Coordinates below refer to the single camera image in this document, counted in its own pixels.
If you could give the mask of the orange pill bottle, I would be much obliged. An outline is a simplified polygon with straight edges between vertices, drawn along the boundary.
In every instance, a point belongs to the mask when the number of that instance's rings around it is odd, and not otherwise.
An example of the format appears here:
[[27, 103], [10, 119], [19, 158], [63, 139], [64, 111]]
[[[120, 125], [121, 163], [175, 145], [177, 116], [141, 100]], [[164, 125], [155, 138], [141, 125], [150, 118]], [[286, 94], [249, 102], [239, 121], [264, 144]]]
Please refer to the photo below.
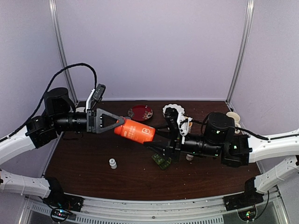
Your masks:
[[155, 132], [155, 128], [130, 119], [114, 129], [115, 134], [141, 144], [153, 141]]

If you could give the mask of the green pill organizer box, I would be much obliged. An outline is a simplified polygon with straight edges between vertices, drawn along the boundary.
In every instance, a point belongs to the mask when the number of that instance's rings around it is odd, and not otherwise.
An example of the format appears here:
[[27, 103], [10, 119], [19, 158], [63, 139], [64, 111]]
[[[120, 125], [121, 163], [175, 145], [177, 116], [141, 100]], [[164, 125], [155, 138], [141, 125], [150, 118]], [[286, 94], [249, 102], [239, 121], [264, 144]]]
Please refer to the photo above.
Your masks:
[[162, 170], [166, 170], [171, 164], [171, 158], [165, 159], [159, 154], [154, 154], [151, 158]]

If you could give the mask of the white labelled pill bottle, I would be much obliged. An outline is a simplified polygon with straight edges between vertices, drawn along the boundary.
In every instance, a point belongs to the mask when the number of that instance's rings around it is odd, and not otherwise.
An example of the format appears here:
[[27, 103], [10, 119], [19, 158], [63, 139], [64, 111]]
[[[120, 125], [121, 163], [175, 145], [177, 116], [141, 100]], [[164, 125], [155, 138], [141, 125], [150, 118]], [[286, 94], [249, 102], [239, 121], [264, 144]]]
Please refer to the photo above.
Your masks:
[[192, 161], [193, 158], [194, 158], [193, 155], [190, 155], [190, 154], [187, 154], [187, 155], [186, 155], [186, 159], [187, 159], [188, 161]]

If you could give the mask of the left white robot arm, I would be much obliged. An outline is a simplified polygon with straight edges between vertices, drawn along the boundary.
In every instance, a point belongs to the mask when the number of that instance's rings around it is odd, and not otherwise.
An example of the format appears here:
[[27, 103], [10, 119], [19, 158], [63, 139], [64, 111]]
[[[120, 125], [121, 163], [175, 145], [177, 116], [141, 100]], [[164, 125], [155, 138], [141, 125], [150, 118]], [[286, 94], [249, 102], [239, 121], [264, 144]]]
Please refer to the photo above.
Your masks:
[[[84, 112], [78, 112], [69, 98], [68, 89], [64, 87], [45, 92], [42, 102], [45, 105], [42, 115], [30, 118], [24, 127], [0, 142], [1, 163], [45, 146], [62, 132], [99, 134], [125, 122], [123, 117], [100, 108], [92, 110], [90, 105], [87, 105]], [[2, 169], [0, 191], [39, 196], [49, 199], [57, 207], [63, 207], [67, 203], [67, 196], [56, 178], [33, 178]]]

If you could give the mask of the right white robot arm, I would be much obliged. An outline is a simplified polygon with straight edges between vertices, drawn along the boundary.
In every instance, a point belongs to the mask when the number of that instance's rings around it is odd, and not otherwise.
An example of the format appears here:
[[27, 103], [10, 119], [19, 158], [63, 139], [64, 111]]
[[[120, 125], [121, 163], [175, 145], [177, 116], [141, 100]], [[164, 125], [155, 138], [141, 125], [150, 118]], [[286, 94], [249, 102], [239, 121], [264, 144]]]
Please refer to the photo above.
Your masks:
[[268, 172], [245, 182], [245, 191], [239, 197], [244, 206], [251, 205], [257, 194], [265, 194], [299, 171], [298, 130], [264, 137], [235, 126], [234, 119], [226, 114], [212, 112], [200, 122], [201, 134], [198, 135], [188, 132], [189, 123], [197, 122], [193, 118], [171, 112], [165, 115], [165, 120], [169, 131], [156, 133], [169, 141], [146, 141], [144, 146], [166, 160], [178, 160], [180, 154], [185, 153], [195, 157], [220, 157], [223, 165], [238, 168], [264, 159], [285, 157]]

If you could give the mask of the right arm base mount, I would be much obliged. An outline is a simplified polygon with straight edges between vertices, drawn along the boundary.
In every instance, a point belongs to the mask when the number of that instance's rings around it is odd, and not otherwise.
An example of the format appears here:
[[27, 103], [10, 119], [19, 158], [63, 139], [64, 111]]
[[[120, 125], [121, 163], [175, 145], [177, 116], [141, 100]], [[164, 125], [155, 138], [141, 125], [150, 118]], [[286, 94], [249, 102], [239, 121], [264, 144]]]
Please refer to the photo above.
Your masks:
[[226, 211], [238, 210], [254, 204], [263, 202], [263, 194], [259, 193], [240, 193], [223, 198]]

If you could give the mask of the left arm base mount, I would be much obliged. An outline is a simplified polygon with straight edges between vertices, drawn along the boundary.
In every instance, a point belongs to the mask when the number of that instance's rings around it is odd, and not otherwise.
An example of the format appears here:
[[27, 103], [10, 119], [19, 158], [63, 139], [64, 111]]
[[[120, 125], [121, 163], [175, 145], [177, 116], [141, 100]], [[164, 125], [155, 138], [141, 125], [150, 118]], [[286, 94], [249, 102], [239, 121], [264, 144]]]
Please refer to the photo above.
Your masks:
[[52, 207], [62, 208], [64, 210], [80, 212], [84, 199], [79, 196], [68, 195], [61, 192], [50, 193], [44, 202]]

